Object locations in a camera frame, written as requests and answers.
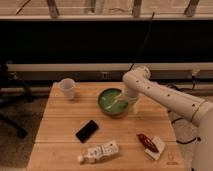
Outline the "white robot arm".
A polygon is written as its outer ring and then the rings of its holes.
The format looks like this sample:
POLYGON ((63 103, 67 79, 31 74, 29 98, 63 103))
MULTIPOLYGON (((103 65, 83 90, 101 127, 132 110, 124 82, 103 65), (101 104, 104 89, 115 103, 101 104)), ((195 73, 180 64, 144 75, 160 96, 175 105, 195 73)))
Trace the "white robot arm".
POLYGON ((150 81, 150 76, 146 66, 126 72, 122 77, 124 89, 108 109, 121 100, 135 103, 142 93, 179 114, 198 127, 191 171, 213 171, 213 102, 150 81))

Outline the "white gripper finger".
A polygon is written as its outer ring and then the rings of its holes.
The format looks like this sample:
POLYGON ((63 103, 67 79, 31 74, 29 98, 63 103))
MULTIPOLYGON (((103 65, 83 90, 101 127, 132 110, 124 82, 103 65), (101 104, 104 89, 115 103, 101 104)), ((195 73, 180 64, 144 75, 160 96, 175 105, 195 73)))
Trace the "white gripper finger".
POLYGON ((132 111, 133 111, 133 114, 137 114, 138 113, 138 103, 135 103, 132 107, 132 111))
POLYGON ((112 106, 114 104, 116 104, 118 101, 121 101, 121 100, 123 100, 123 95, 120 93, 119 95, 115 96, 114 101, 112 102, 112 104, 107 106, 106 109, 112 108, 112 106))

